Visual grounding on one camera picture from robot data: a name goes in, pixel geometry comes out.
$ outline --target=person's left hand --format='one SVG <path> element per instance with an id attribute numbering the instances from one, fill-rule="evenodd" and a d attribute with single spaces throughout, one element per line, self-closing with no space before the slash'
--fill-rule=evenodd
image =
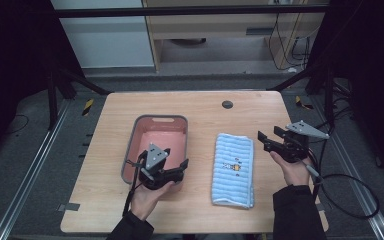
<path id="1" fill-rule="evenodd" d="M 150 190 L 140 185 L 133 195 L 131 211 L 140 220 L 145 221 L 146 218 L 154 210 L 158 200 L 166 194 L 175 183 L 173 181 L 166 183 L 162 188 Z"/>

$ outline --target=folded towel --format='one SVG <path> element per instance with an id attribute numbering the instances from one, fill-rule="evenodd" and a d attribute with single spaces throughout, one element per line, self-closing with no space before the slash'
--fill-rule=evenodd
<path id="1" fill-rule="evenodd" d="M 211 190 L 213 204 L 246 209 L 254 206 L 253 159 L 252 139 L 226 133 L 217 136 Z"/>

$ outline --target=black sleeve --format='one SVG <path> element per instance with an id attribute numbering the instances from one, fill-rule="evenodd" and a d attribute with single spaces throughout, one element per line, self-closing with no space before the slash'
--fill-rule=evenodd
<path id="1" fill-rule="evenodd" d="M 117 224 L 107 240 L 149 240 L 154 228 L 146 221 L 140 220 L 131 211 Z"/>
<path id="2" fill-rule="evenodd" d="M 288 186 L 273 195 L 274 240 L 323 240 L 326 235 L 308 186 Z"/>

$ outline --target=background table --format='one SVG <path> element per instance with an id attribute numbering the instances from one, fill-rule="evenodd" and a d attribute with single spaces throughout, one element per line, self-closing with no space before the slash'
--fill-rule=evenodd
<path id="1" fill-rule="evenodd" d="M 225 109 L 222 102 L 233 102 Z M 129 185 L 121 168 L 135 120 L 144 114 L 183 115 L 188 120 L 186 169 L 181 191 L 165 196 L 149 216 L 155 233 L 272 232 L 272 194 L 285 185 L 280 167 L 263 150 L 258 130 L 270 139 L 273 127 L 290 123 L 279 92 L 131 92 L 106 100 L 92 142 L 74 187 L 61 229 L 67 233 L 111 232 L 120 221 Z M 211 182 L 217 134 L 254 140 L 255 206 L 249 210 L 211 203 Z M 327 222 L 321 212 L 325 230 Z"/>

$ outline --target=person's right hand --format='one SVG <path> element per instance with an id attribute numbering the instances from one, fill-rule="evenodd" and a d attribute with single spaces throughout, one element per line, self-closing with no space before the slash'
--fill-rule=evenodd
<path id="1" fill-rule="evenodd" d="M 305 164 L 310 165 L 311 160 L 307 157 L 302 162 L 289 163 L 285 161 L 277 152 L 271 151 L 270 156 L 282 168 L 283 176 L 287 185 L 308 185 L 310 181 L 310 173 Z"/>

